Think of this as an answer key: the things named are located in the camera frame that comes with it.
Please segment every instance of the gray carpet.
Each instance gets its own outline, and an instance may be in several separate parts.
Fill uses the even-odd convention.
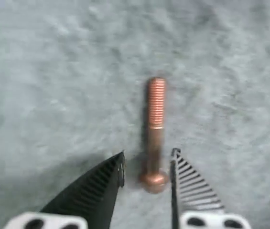
[[[112,229],[171,228],[136,184],[148,78],[171,148],[270,229],[270,0],[0,0],[0,228],[125,149]]]

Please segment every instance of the bolt thread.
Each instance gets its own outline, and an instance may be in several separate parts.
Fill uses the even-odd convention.
[[[165,80],[153,78],[149,84],[149,128],[163,128]]]

